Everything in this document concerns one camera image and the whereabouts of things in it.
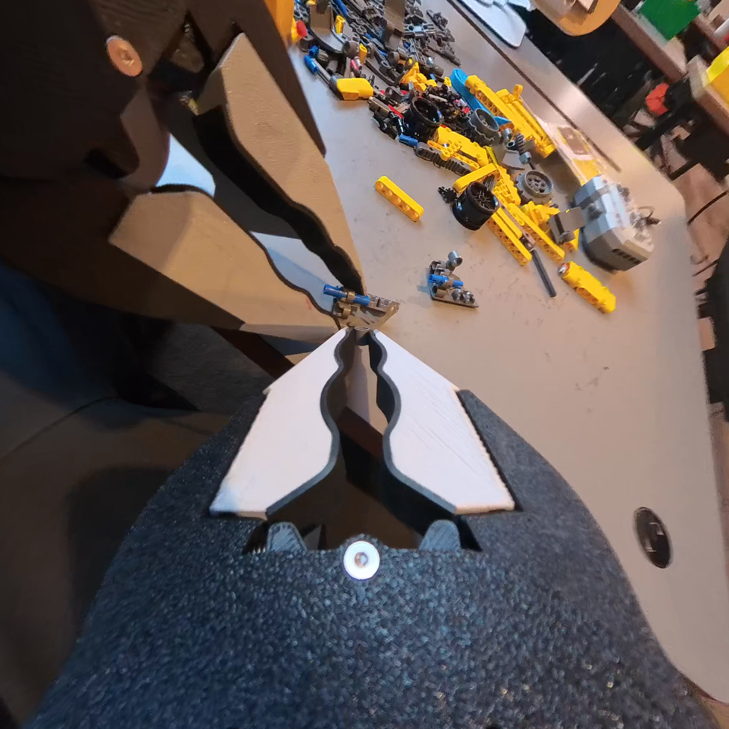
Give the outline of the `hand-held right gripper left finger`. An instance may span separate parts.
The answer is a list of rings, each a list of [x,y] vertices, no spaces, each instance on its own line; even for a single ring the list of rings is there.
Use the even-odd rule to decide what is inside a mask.
[[[210,514],[266,521],[332,472],[349,370],[350,330],[340,330],[265,390]]]

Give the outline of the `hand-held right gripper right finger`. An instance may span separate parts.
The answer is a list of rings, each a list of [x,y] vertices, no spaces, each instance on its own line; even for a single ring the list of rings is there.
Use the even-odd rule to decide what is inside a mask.
[[[431,551],[480,551],[469,517],[516,507],[449,379],[383,333],[369,334],[376,399],[387,420],[378,497]]]

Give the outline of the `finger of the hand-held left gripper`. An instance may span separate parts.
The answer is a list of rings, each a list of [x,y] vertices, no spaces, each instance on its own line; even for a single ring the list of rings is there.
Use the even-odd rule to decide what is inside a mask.
[[[366,283],[325,148],[286,50],[268,70],[245,33],[232,39],[197,97],[196,133],[214,166],[283,221],[335,280]]]
[[[321,343],[338,331],[268,252],[204,193],[137,196],[109,242],[231,315],[238,330]]]

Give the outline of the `grey toy panel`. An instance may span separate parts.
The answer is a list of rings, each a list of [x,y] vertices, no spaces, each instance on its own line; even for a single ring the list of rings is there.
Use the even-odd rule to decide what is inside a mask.
[[[332,315],[341,329],[366,326],[371,330],[377,330],[398,312],[399,307],[400,302],[396,300],[358,294],[352,303],[333,299]]]

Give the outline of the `small grey brick assembly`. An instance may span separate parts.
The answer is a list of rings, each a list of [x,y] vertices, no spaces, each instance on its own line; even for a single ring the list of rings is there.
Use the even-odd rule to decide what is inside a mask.
[[[479,308],[474,293],[456,275],[456,269],[462,263],[463,258],[458,251],[450,251],[444,260],[432,260],[427,269],[426,291],[436,302]]]

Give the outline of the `black desk grommet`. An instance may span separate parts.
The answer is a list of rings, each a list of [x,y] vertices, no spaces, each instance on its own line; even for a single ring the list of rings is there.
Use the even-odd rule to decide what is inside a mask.
[[[633,531],[643,554],[660,570],[672,561],[672,547],[666,525],[649,507],[639,507],[633,513]]]

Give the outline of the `yellow toy beam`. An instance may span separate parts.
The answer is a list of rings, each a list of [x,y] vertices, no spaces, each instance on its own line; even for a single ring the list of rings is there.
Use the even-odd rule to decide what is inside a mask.
[[[409,220],[418,222],[422,218],[424,214],[423,206],[416,202],[390,178],[386,176],[377,178],[374,187],[379,195],[384,197],[393,207],[406,215]]]

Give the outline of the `black toy wheel hub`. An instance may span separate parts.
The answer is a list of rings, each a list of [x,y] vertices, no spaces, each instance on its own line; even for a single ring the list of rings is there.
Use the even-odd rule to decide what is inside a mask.
[[[404,111],[402,123],[406,136],[426,144],[442,124],[442,114],[428,98],[416,96]]]
[[[474,181],[451,203],[451,214],[462,227],[477,231],[493,217],[499,207],[491,182]]]

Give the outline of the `pile of toy brick pieces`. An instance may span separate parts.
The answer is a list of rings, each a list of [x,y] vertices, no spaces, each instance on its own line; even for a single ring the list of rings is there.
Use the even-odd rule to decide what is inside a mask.
[[[483,227],[520,266],[536,268],[549,296],[556,290],[540,254],[558,264],[560,279],[597,311],[615,310],[610,289],[565,259],[567,251],[578,250],[585,218],[578,208],[552,204],[552,179],[535,166],[533,153],[546,159],[556,149],[524,104],[521,85],[502,94],[515,131],[500,128],[482,110],[470,112],[451,87],[460,60],[448,19],[423,11],[421,2],[309,1],[295,2],[294,11],[292,42],[306,68],[338,100],[366,101],[380,132],[455,175],[451,187],[458,194],[474,181],[491,182],[500,207]],[[403,113],[416,96],[428,98],[442,114],[426,144],[403,129]]]

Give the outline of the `light blue curved toy panel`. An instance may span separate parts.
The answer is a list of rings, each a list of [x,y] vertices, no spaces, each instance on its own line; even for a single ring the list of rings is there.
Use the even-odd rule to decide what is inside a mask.
[[[451,87],[457,92],[464,103],[470,109],[470,112],[482,110],[493,117],[500,128],[509,128],[515,131],[513,121],[505,116],[506,106],[503,103],[502,94],[507,90],[495,92],[486,83],[477,79],[476,86],[483,92],[482,96],[476,96],[467,86],[467,80],[470,76],[460,68],[454,68],[451,76]]]

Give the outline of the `grey toy battery box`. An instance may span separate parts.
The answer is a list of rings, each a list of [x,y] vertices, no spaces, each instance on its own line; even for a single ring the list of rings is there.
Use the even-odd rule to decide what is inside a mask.
[[[573,206],[585,218],[582,248],[590,261],[609,271],[628,271],[654,251],[651,230],[660,223],[653,208],[634,204],[630,190],[604,175],[579,187]]]

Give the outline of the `instruction booklet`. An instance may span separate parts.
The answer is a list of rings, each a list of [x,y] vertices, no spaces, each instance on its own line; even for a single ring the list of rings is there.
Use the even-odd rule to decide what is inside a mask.
[[[543,120],[540,124],[577,179],[578,185],[584,185],[595,177],[618,181],[617,169],[578,128],[567,123],[548,123]]]

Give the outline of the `green object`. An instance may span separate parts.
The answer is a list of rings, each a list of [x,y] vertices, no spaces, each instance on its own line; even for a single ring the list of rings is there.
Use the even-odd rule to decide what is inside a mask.
[[[701,13],[697,1],[643,1],[642,16],[666,41],[683,32]]]

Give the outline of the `yellow plastic bin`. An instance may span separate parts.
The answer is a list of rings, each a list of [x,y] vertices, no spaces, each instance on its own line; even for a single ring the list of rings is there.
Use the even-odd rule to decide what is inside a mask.
[[[710,87],[728,103],[728,55],[726,47],[706,69],[706,86]]]

